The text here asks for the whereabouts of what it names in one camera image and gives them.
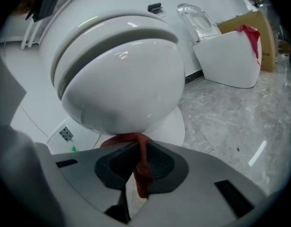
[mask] smart toilet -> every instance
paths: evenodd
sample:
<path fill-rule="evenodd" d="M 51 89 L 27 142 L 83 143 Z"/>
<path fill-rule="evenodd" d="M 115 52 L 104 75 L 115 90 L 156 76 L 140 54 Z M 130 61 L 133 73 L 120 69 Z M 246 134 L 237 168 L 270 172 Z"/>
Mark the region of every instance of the smart toilet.
<path fill-rule="evenodd" d="M 140 132 L 181 145 L 185 127 L 177 104 L 185 73 L 177 42 L 149 12 L 96 15 L 63 39 L 51 81 L 65 111 L 90 130 Z"/>
<path fill-rule="evenodd" d="M 190 4 L 179 4 L 177 12 L 192 35 L 192 47 L 205 79 L 239 88 L 256 84 L 262 60 L 260 38 L 257 59 L 244 31 L 222 35 L 202 9 Z"/>

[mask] tile floor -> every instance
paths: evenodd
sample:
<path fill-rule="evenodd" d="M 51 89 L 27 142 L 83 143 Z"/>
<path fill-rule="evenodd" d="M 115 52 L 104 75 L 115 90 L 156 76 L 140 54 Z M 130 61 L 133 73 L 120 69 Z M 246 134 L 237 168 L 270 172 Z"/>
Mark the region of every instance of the tile floor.
<path fill-rule="evenodd" d="M 182 147 L 213 155 L 251 179 L 266 194 L 282 188 L 291 174 L 291 69 L 278 56 L 274 73 L 260 72 L 253 88 L 228 87 L 203 77 L 185 86 L 179 103 L 185 121 Z M 266 147 L 252 166 L 261 144 Z M 146 200 L 134 178 L 127 183 L 134 216 Z"/>

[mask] red cloth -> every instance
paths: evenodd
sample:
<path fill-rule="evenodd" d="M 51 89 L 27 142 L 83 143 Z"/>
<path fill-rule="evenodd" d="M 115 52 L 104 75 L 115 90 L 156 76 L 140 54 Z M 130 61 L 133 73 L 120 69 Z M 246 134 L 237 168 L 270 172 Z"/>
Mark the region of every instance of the red cloth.
<path fill-rule="evenodd" d="M 136 170 L 134 171 L 137 191 L 141 198 L 147 198 L 148 197 L 147 187 L 152 183 L 150 166 L 149 163 L 147 162 L 147 147 L 146 147 L 146 143 L 147 141 L 150 140 L 150 138 L 140 133 L 120 134 L 103 142 L 100 148 L 115 145 L 124 141 L 134 141 L 134 140 L 138 141 L 140 148 L 140 161 L 138 162 Z"/>
<path fill-rule="evenodd" d="M 251 43 L 251 46 L 253 47 L 253 50 L 256 54 L 257 57 L 257 62 L 260 65 L 258 59 L 259 59 L 259 52 L 258 52 L 258 39 L 260 37 L 260 32 L 250 26 L 246 26 L 246 25 L 241 25 L 240 28 L 236 28 L 235 29 L 238 32 L 242 32 L 244 31 L 246 33 L 246 35 L 248 36 L 248 39 Z"/>

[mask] toilet lid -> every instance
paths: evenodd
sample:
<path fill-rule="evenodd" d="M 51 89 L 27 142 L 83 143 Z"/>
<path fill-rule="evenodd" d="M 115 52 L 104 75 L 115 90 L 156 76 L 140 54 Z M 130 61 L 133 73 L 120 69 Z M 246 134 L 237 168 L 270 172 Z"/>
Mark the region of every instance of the toilet lid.
<path fill-rule="evenodd" d="M 185 4 L 182 7 L 181 14 L 192 25 L 198 35 L 199 42 L 221 35 L 217 25 L 201 8 Z"/>

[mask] power outlet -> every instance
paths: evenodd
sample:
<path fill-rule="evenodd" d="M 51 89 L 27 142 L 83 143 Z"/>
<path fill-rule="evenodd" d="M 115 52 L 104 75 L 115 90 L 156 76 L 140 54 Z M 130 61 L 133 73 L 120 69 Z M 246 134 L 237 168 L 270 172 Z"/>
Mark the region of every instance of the power outlet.
<path fill-rule="evenodd" d="M 73 134 L 70 132 L 69 128 L 67 126 L 64 126 L 62 129 L 60 129 L 59 134 L 62 136 L 62 138 L 68 142 L 73 138 Z"/>

